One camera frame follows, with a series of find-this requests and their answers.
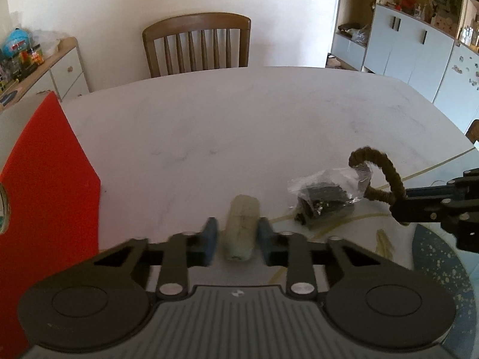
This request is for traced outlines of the grey-green eraser block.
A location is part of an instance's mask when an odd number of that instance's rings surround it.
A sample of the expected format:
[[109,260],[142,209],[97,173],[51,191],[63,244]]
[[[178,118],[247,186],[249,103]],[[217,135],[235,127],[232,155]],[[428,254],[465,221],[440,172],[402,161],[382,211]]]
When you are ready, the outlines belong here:
[[259,200],[239,194],[231,201],[224,231],[226,257],[229,260],[248,261],[252,257],[260,218]]

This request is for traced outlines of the dark items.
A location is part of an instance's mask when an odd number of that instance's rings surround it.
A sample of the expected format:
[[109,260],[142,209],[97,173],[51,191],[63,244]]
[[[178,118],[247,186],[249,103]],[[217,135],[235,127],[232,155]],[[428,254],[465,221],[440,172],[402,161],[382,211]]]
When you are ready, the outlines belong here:
[[294,220],[314,229],[350,215],[364,198],[371,176],[369,166],[359,165],[293,179],[288,191],[297,201]]

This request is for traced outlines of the red cardboard box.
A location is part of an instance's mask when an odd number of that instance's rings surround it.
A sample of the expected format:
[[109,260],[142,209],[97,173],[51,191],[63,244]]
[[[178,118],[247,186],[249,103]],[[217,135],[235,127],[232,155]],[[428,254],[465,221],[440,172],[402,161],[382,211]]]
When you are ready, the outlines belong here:
[[28,347],[21,296],[97,254],[101,181],[53,92],[1,112],[1,357]]

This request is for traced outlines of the wooden slat chair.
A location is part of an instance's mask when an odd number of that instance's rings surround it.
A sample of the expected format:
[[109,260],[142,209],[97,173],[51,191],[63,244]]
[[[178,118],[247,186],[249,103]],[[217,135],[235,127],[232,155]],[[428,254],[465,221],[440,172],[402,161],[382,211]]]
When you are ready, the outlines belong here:
[[166,73],[206,71],[233,67],[231,33],[239,34],[237,65],[246,67],[252,21],[228,12],[175,16],[149,25],[142,33],[150,76],[162,75],[157,43],[162,42]]

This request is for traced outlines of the white sideboard with wood top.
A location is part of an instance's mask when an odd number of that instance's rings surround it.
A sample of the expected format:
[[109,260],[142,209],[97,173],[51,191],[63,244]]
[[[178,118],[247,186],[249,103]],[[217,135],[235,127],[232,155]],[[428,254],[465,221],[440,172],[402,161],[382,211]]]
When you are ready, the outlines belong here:
[[75,37],[62,39],[56,54],[47,58],[27,78],[14,83],[2,93],[1,111],[12,107],[24,97],[41,92],[54,92],[60,102],[70,101],[90,93]]

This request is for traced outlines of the white wall cabinet unit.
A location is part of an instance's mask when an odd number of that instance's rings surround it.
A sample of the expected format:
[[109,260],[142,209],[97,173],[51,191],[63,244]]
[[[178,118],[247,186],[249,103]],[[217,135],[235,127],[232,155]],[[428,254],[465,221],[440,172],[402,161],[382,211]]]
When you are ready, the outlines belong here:
[[403,81],[462,132],[478,119],[478,0],[338,0],[328,57]]

